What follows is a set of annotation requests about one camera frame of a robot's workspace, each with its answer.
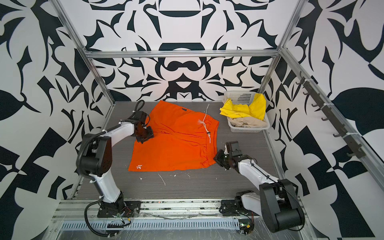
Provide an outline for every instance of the gray table surface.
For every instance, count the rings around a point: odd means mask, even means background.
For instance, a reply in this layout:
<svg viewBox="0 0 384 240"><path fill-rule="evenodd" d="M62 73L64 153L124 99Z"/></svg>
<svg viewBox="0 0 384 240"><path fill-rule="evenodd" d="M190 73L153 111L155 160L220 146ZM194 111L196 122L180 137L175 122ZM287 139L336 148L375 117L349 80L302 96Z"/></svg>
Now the gray table surface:
<svg viewBox="0 0 384 240"><path fill-rule="evenodd" d="M142 111L150 113L157 102L147 102ZM204 112L205 102L174 104L193 111ZM115 126L120 119L129 117L136 102L117 102L107 128ZM231 132L225 116L220 115L220 102L211 102L208 115L220 122L217 131L217 149L224 149L229 141L238 141L243 154L256 158L258 165L269 174L277 176L272 157L262 132ZM167 199L167 198L226 198L235 197L237 192L257 188L243 175L234 169L225 170L218 164L205 169L191 169L171 172L129 172L128 167L136 138L126 137L113 147L113 164L111 171L117 187L124 193L124 198L133 199ZM76 196L77 199L97 199L99 196L95 186L84 179Z"/></svg>

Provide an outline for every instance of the drawstring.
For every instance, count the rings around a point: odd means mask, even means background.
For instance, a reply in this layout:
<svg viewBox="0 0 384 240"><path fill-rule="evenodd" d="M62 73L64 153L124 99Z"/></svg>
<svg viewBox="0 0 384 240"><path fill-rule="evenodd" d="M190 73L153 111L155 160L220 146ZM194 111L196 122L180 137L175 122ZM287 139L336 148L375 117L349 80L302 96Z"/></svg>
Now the drawstring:
<svg viewBox="0 0 384 240"><path fill-rule="evenodd" d="M209 104L208 104L208 106L207 106L207 109L205 110L205 116L204 116L204 118L203 118L203 121L201 121L201 120L199 120L199 121L203 124L205 130L207 131L207 134L208 134L208 137L209 137L209 143L211 143L211 133L208 131L207 126L206 126L206 124L205 124L205 122L204 122L205 117L207 116L208 107L209 107Z"/></svg>

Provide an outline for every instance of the black and white patterned wall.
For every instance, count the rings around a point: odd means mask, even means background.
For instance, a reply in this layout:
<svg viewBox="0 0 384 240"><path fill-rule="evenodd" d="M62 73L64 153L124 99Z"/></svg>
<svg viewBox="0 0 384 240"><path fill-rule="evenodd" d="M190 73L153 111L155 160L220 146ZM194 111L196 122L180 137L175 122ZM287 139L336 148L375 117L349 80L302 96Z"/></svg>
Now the black and white patterned wall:
<svg viewBox="0 0 384 240"><path fill-rule="evenodd" d="M310 0L288 49L381 156L382 1ZM316 235L382 239L384 192L281 60L266 90L268 130Z"/></svg>
<svg viewBox="0 0 384 240"><path fill-rule="evenodd" d="M110 107L46 0L0 0L0 235L32 239L76 182Z"/></svg>
<svg viewBox="0 0 384 240"><path fill-rule="evenodd" d="M384 1L310 0L288 43L352 126L383 159Z"/></svg>
<svg viewBox="0 0 384 240"><path fill-rule="evenodd" d="M94 59L116 101L221 100L225 91L255 91L271 57Z"/></svg>
<svg viewBox="0 0 384 240"><path fill-rule="evenodd" d="M277 48L298 0L62 0L88 50Z"/></svg>

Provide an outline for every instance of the white plastic basket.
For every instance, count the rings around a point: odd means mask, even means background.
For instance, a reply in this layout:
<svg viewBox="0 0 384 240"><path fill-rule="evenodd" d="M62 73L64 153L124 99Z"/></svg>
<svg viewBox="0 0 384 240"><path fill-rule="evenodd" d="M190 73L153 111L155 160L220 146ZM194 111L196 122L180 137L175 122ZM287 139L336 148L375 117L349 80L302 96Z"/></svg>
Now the white plastic basket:
<svg viewBox="0 0 384 240"><path fill-rule="evenodd" d="M227 91L224 93L224 96L230 98L233 104L247 104L249 106L253 102L255 92ZM268 129L271 126L266 114L264 116L264 121L267 123L266 127L234 127L231 125L230 121L228 121L228 125L231 128L231 132L260 132L261 130Z"/></svg>

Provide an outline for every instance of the beige cloth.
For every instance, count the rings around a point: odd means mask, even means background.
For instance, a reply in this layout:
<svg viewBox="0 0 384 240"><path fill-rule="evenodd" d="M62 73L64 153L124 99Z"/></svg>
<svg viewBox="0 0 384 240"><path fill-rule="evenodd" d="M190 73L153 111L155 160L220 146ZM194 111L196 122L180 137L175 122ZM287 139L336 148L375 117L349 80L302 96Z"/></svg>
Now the beige cloth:
<svg viewBox="0 0 384 240"><path fill-rule="evenodd" d="M225 103L227 99L228 99L227 97L224 97L223 103ZM262 121L254 117L245 117L245 118L227 117L227 119L228 121L231 122L231 125L234 127L267 127L267 123L265 121Z"/></svg>

